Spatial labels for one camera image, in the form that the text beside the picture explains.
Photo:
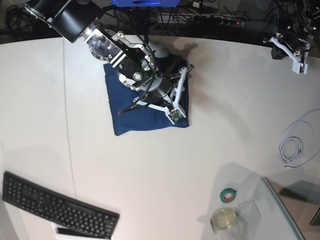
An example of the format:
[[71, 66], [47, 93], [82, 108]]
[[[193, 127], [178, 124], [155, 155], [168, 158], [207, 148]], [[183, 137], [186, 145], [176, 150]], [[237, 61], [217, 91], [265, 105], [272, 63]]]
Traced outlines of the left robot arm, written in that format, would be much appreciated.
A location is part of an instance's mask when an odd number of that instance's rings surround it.
[[320, 48], [320, 2], [318, 0], [274, 0], [278, 8], [275, 40], [299, 63]]

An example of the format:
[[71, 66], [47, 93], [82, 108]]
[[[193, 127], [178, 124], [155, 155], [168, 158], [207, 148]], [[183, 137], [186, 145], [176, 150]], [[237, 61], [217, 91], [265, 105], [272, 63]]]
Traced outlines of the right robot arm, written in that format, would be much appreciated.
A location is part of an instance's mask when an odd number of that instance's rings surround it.
[[105, 9], [91, 0], [28, 0], [24, 8], [70, 43], [82, 38], [96, 59], [111, 64], [126, 88], [142, 93], [119, 114], [144, 107], [163, 112], [172, 123], [186, 118], [180, 100], [190, 68], [162, 69], [145, 39], [132, 43], [123, 31], [104, 30], [96, 20]]

